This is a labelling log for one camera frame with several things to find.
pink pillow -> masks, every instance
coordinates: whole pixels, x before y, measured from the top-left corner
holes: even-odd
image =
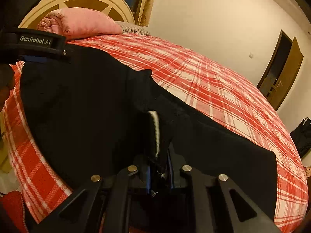
[[[51,11],[37,30],[63,35],[66,40],[104,34],[122,34],[122,28],[110,17],[86,8],[63,8]]]

bed headboard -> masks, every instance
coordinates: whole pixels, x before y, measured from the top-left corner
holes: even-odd
[[[19,27],[36,29],[47,13],[60,8],[72,7],[101,11],[115,21],[135,23],[133,14],[124,0],[42,0],[26,15]]]

metal screw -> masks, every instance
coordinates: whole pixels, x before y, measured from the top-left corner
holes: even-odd
[[[100,181],[100,176],[97,175],[97,174],[93,175],[93,176],[91,177],[91,181],[93,181],[93,182]]]
[[[137,171],[137,166],[129,166],[128,167],[129,172],[136,172]]]
[[[218,175],[218,179],[220,179],[221,181],[227,181],[228,176],[226,174],[220,174]]]
[[[185,172],[190,172],[192,170],[192,167],[191,166],[188,166],[188,165],[184,165],[182,167],[182,169],[185,171]]]

curtain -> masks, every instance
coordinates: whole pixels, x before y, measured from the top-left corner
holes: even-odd
[[[138,8],[135,14],[135,24],[139,26],[148,26],[151,10],[154,0],[139,0]]]

bed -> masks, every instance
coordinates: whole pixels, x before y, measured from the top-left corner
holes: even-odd
[[[63,7],[91,8],[114,20],[134,23],[124,0],[42,0],[20,27],[34,28],[48,12]],[[190,49],[153,36],[123,33],[69,43],[104,50],[135,70],[151,69],[153,79],[173,95],[236,134],[273,151],[278,172],[274,223],[282,232],[291,232],[299,225],[308,204],[300,157],[278,114],[248,80]],[[71,190],[36,146],[20,97],[23,62],[12,67],[16,87],[3,109],[6,142],[25,203],[34,219],[40,222]]]

